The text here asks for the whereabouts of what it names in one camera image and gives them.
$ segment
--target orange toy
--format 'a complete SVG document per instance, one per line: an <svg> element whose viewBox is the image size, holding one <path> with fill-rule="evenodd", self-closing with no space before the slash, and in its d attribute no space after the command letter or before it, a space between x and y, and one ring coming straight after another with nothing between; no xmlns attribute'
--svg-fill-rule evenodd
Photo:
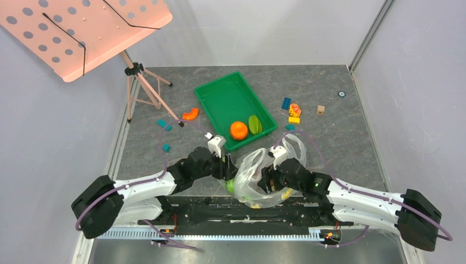
<svg viewBox="0 0 466 264"><path fill-rule="evenodd" d="M191 109L191 113L184 113L183 114L183 119L184 120L193 120L197 117L199 114L199 109L198 108L193 108Z"/></svg>
<svg viewBox="0 0 466 264"><path fill-rule="evenodd" d="M295 103L290 104L290 110L288 111L291 117L299 117L301 115L301 109Z"/></svg>
<svg viewBox="0 0 466 264"><path fill-rule="evenodd" d="M247 137L248 128L242 122L234 122L230 126L230 135L235 140L243 140Z"/></svg>

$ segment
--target tray rim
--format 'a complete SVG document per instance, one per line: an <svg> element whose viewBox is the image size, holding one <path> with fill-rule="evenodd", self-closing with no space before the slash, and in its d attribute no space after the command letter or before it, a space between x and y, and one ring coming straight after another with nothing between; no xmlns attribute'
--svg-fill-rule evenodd
<svg viewBox="0 0 466 264"><path fill-rule="evenodd" d="M271 128L269 128L269 129L267 129L267 130L263 130L261 133L259 133L259 134L257 134L257 135L254 135L254 136L252 136L251 138L249 138L249 139L247 139L247 140L238 141L238 143L234 144L234 146L232 146L232 147L228 147L228 145L225 144L224 147L225 147L225 149L228 150L228 151L235 151L235 150L238 150L239 148L241 148L241 147L243 147L243 146L245 146L245 145L247 145L247 144L249 144L249 143L252 143L253 141L258 140L258 139L262 138L263 136L269 135L270 133L272 133L272 131L274 131L274 130L278 127L278 125L277 125L275 119L272 117L272 115L269 113L269 111L267 110L267 108L265 107L265 105L262 103L262 101L261 101L261 100L259 99L259 97L256 95L256 93L254 92L254 90L252 90L252 88L251 88L251 86L249 85L249 83L246 81L246 79L244 78L244 76L243 76L239 71L235 71L235 72L233 72L233 73L227 74L227 75L225 75L225 76L223 76L223 77L221 77L221 78L218 78L218 79L215 79L215 80L213 80L213 81L210 81L210 82L208 82L208 83L206 83L206 84L203 84L203 85L201 85L201 86L198 86L198 87L196 87L196 88L194 89L194 93L196 94L197 99L198 99L199 102L201 103L201 105L202 105L202 107L204 108L204 110L206 111L206 105L205 105L204 102L202 101L201 95L199 94L199 91L198 91L198 90L201 89L201 88L203 88L203 87L205 87L205 86L211 85L211 84L213 84L213 83L215 83L215 82L217 82L217 81L220 81L220 80L222 80L222 79L228 78L228 77L230 77L230 76L232 76L232 75L239 75L239 76L240 76L241 80L246 84L247 88L252 92L252 95L254 96L254 99L257 100L257 102L259 103L259 105L265 110L266 114L269 116L270 120L271 120L272 123L273 123L273 126L272 126ZM206 111L206 113L207 113L207 116L209 117L210 122L212 123L212 125L213 125L215 131L216 131L217 133L220 133L220 132L219 132L219 129L218 129L218 127L217 127L217 124L216 124L215 122L213 122L213 120L212 120L212 116L210 115L210 112Z"/></svg>

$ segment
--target marble-patterned floor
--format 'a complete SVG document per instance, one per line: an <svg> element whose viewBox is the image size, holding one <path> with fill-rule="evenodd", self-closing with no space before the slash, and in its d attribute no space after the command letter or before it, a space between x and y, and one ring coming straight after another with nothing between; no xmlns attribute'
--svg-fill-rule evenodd
<svg viewBox="0 0 466 264"><path fill-rule="evenodd" d="M271 147L286 131L287 111L281 109L284 97L291 98L301 110L301 123L297 129L307 131L316 139L326 161L338 178L355 185L386 190L378 158L373 148L356 88L344 65L278 65L278 66L225 66L225 67L172 67L148 68L171 81L173 87L162 85L162 98L172 110L182 117L191 108L200 109L195 123L215 134L194 89L226 74L241 72L259 99L278 124L269 136L259 139L232 153L239 158L261 147ZM156 79L145 74L157 87ZM338 97L344 91L346 97ZM140 89L139 99L148 100ZM325 106L325 114L317 115L317 105ZM117 179L133 179L159 172L163 169L162 154L157 149L161 127L157 120L172 120L164 108L136 103L132 122L121 158ZM313 145L301 137L307 147L307 165L310 171L326 172ZM163 142L171 146L167 154L168 165L185 158L197 146L207 146L207 141L196 128L173 125L164 133ZM212 177L197 180L193 187L178 195L228 195Z"/></svg>

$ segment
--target orange fruit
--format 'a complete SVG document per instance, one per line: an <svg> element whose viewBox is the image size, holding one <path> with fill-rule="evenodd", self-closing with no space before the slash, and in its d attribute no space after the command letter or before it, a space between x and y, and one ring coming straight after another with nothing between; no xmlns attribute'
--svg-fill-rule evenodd
<svg viewBox="0 0 466 264"><path fill-rule="evenodd" d="M248 129L243 122L234 122L230 126L230 135L235 140L243 140L247 137Z"/></svg>

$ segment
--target green tray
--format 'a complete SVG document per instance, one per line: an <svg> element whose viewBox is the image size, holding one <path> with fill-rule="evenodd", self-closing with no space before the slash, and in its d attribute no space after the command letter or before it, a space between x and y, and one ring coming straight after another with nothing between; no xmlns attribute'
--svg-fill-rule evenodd
<svg viewBox="0 0 466 264"><path fill-rule="evenodd" d="M269 135L277 128L276 122L269 111L265 109L239 72L199 86L194 92L217 133L226 139L224 147L228 151L246 146L263 136ZM254 114L262 123L262 132L253 135L249 131L244 140L233 139L230 136L231 124L240 121L248 126L249 117Z"/></svg>

